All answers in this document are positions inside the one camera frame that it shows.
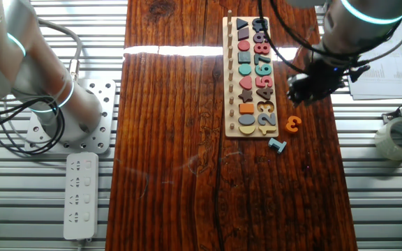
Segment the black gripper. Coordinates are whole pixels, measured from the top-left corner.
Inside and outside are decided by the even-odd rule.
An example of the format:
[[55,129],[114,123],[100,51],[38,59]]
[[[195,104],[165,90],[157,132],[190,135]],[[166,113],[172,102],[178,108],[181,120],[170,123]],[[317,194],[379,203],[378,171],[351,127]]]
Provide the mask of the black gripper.
[[304,81],[288,83],[287,95],[292,102],[309,106],[318,100],[317,97],[326,97],[340,87],[345,68],[318,59],[307,64],[304,72],[307,74]]

